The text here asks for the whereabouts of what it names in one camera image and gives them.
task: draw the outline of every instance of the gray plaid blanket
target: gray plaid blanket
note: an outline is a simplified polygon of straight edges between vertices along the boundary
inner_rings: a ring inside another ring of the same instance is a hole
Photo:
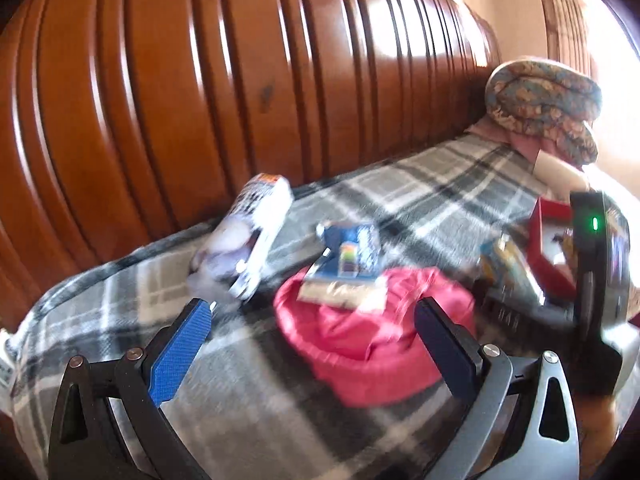
[[[522,156],[473,136],[296,190],[258,294],[219,320],[164,414],[212,478],[367,479],[390,469],[415,477],[462,416],[447,387],[436,384],[392,406],[345,408],[287,345],[271,298],[318,257],[319,221],[374,221],[389,267],[437,266],[465,281],[482,241],[501,229],[524,240],[518,220],[545,192]],[[198,225],[66,280],[10,339],[17,370],[12,415],[41,478],[68,359],[119,358],[170,324],[189,300],[191,255],[213,226]],[[136,463],[148,469],[122,406],[113,404]]]

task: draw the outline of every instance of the pink pillowcase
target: pink pillowcase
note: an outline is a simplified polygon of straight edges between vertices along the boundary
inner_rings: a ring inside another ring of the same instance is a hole
[[[433,296],[447,315],[475,333],[471,294],[435,268],[385,271],[383,313],[364,314],[298,301],[306,269],[290,278],[273,301],[284,337],[347,406],[366,407],[405,399],[440,378],[414,328],[414,306]]]
[[[510,144],[514,150],[520,152],[520,154],[531,164],[536,163],[538,152],[540,150],[572,164],[572,162],[566,160],[564,154],[558,150],[554,140],[546,139],[545,137],[535,137],[510,132],[506,128],[500,126],[500,124],[496,123],[488,115],[485,115],[476,124],[469,126],[465,131],[488,140],[493,140],[494,142]]]

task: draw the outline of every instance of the red box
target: red box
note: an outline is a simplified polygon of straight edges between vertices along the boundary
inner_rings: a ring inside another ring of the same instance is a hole
[[[545,244],[548,246],[550,241],[547,238],[552,238],[554,232],[571,227],[573,216],[568,204],[540,197],[529,219],[527,248],[527,262],[542,290],[571,301],[575,299],[575,284],[548,259]]]

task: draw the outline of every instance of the blue gripper pad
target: blue gripper pad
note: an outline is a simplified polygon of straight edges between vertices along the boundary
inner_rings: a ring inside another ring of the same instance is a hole
[[[209,303],[203,300],[192,300],[186,308],[196,301],[197,304],[192,307],[191,312],[187,314],[151,365],[148,380],[149,396],[156,406],[174,398],[200,346],[211,330]]]

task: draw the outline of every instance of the metal screw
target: metal screw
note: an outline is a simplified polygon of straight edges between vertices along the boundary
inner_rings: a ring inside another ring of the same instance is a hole
[[[500,349],[496,345],[484,345],[482,351],[487,357],[498,357],[500,355]]]
[[[69,359],[69,366],[72,368],[78,368],[82,364],[82,356],[74,355],[71,359]]]
[[[137,361],[142,357],[142,354],[142,348],[138,348],[137,346],[134,348],[129,348],[129,350],[127,350],[127,359],[129,361]]]
[[[542,352],[542,357],[545,358],[545,361],[547,363],[551,363],[551,364],[555,364],[560,360],[558,358],[558,354],[556,354],[555,352],[552,352],[551,350],[545,350],[544,352]]]

